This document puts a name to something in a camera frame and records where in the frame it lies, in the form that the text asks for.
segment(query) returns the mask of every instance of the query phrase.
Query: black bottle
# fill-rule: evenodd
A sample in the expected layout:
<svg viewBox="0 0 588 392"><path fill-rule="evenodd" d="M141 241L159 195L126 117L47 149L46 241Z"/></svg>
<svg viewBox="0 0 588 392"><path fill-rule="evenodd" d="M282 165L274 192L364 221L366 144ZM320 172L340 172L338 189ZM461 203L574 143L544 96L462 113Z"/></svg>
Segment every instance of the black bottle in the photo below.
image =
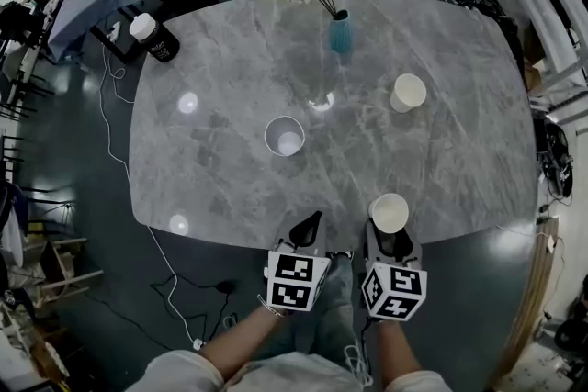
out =
<svg viewBox="0 0 588 392"><path fill-rule="evenodd" d="M129 33L158 61L171 61L180 50L177 38L149 14L136 16Z"/></svg>

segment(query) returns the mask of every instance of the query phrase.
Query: blue vase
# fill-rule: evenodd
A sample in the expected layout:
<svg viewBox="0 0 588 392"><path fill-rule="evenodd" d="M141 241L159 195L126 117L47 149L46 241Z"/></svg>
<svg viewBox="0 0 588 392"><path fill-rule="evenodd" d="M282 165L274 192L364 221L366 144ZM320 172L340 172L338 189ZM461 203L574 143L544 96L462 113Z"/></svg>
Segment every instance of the blue vase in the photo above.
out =
<svg viewBox="0 0 588 392"><path fill-rule="evenodd" d="M353 33L349 21L349 13L340 10L333 18L329 27L329 43L331 49L339 54L346 54L353 48Z"/></svg>

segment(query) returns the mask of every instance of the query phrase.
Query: cup rim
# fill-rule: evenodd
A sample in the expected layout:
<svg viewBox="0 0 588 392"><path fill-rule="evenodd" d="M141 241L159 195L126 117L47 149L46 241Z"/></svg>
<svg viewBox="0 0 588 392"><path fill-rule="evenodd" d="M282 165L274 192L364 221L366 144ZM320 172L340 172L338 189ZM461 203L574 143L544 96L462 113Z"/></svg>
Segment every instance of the cup rim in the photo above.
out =
<svg viewBox="0 0 588 392"><path fill-rule="evenodd" d="M410 207L408 206L408 202L406 201L406 198L405 198L404 196L402 196L402 195L398 194L398 193L384 193L383 195L380 195L380 196L378 196L376 199L374 199L374 200L373 200L373 201L370 203L370 206L371 206L372 204L374 205L374 207L375 207L375 206L377 206L377 205L378 205L378 203L379 203L379 202L382 200L382 198L383 198L384 196L398 196L398 197L401 199L401 201L404 203L404 206L406 207L406 220L404 220L404 224L402 225L402 227L401 227L399 230L403 229L404 227L406 227L406 223L408 222L408 219L409 219L409 217L411 216L411 209L410 209Z"/></svg>
<svg viewBox="0 0 588 392"><path fill-rule="evenodd" d="M419 100L413 102L413 103L406 103L404 101L404 98L400 98L398 93L396 92L396 83L402 78L402 79L407 79L407 78L411 78L411 79L416 79L416 83L419 84L419 89L422 92L421 93L421 97L419 97ZM396 96L406 105L406 106L410 106L412 108L417 108L418 106L422 105L424 103L424 100L426 100L426 85L423 82L423 79L421 79L421 77L419 77L418 75L415 75L413 73L401 73L398 77L396 77L396 80L394 81L394 87L392 89L392 93L396 94Z"/></svg>
<svg viewBox="0 0 588 392"><path fill-rule="evenodd" d="M288 116L288 115L282 115L279 117L275 117L274 119L272 119L271 121L269 121L266 124L266 129L264 130L264 142L266 143L266 147L269 149L269 151L272 152L274 155L277 155L278 157L290 157L290 156L294 155L296 152L291 153L290 155L285 155L283 153L277 153L271 147L269 147L269 144L267 143L267 129L269 128L269 125L272 124L274 121L276 121L276 119L280 119L280 118L292 119L298 125L298 127L300 128L300 131L302 131L302 142L300 143L300 147L297 148L296 152L298 152L300 149L302 149L302 146L304 145L304 142L306 141L306 134L304 133L304 128L302 127L302 125L300 124L300 122L297 119L295 119L294 117Z"/></svg>

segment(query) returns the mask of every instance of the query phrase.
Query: shoe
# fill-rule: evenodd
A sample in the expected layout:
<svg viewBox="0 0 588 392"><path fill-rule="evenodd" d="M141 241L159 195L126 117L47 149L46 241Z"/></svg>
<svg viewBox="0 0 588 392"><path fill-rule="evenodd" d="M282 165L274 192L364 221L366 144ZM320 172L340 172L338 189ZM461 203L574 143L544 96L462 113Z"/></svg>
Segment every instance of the shoe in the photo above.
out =
<svg viewBox="0 0 588 392"><path fill-rule="evenodd" d="M337 255L343 255L353 261L353 254L353 252L327 252L327 257L332 260Z"/></svg>

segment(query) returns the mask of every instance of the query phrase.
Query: empty cup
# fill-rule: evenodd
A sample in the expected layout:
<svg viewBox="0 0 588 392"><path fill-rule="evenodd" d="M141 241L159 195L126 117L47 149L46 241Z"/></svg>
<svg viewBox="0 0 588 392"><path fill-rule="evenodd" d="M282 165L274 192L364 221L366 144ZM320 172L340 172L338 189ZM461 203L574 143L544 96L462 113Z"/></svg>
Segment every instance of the empty cup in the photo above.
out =
<svg viewBox="0 0 588 392"><path fill-rule="evenodd" d="M288 157L304 145L304 130L292 117L272 119L266 126L266 146L275 155Z"/></svg>
<svg viewBox="0 0 588 392"><path fill-rule="evenodd" d="M396 193L387 193L375 199L367 210L376 227L387 234L394 234L406 225L408 204Z"/></svg>
<svg viewBox="0 0 588 392"><path fill-rule="evenodd" d="M399 113L406 113L423 104L426 87L421 79L411 73L404 73L394 82L390 106Z"/></svg>

